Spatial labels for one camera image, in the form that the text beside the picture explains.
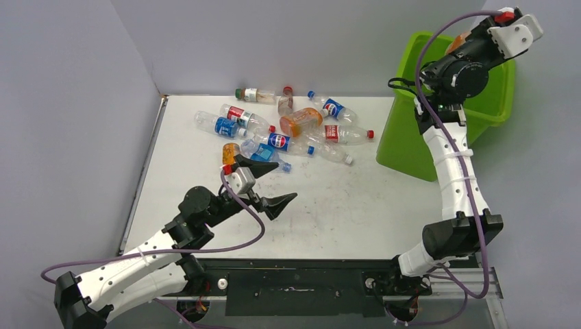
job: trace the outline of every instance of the green bin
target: green bin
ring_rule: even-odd
[[[396,77],[414,80],[416,61],[431,32],[412,35],[399,63]],[[439,36],[424,56],[424,63],[444,56],[454,39]],[[501,125],[510,117],[515,91],[515,62],[509,60],[490,71],[488,85],[481,94],[465,102],[468,142],[472,143],[490,126]],[[427,181],[437,179],[428,146],[419,134],[414,118],[414,95],[394,89],[395,99],[380,140],[377,162],[386,167]]]

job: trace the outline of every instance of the screw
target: screw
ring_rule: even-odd
[[[373,289],[374,282],[375,280],[373,278],[368,278],[367,280],[365,280],[365,286],[369,289]]]
[[[220,290],[224,290],[224,289],[226,289],[226,287],[228,287],[228,281],[226,279],[218,280],[218,288]]]

